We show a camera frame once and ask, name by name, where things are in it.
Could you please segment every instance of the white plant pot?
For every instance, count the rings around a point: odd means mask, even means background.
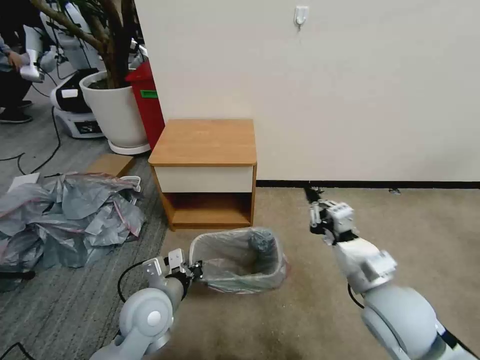
[[[89,88],[90,84],[106,77],[106,71],[89,75],[80,81],[80,88],[110,148],[124,155],[150,150],[132,87],[105,90]]]

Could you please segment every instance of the trousers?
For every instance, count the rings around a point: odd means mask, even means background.
[[[0,71],[0,107],[17,108],[30,89],[32,83],[14,70]]]

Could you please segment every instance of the grey trash can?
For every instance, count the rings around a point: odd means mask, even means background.
[[[223,293],[253,294],[278,288],[287,277],[287,258],[264,227],[205,233],[190,245],[189,262],[203,261],[203,279]]]

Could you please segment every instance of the person's hand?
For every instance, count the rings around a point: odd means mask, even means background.
[[[20,68],[24,65],[22,57],[15,51],[10,51],[10,53],[8,54],[8,63],[18,72],[20,71]]]

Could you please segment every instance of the person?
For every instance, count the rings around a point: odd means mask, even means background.
[[[20,76],[23,57],[13,51],[0,36],[0,123],[22,124],[32,121],[23,109],[32,104],[24,100],[32,83]]]
[[[20,76],[25,63],[24,25],[43,28],[39,11],[29,0],[3,1],[0,10],[0,123],[21,124],[32,120],[23,109],[32,105],[23,100],[32,85]]]

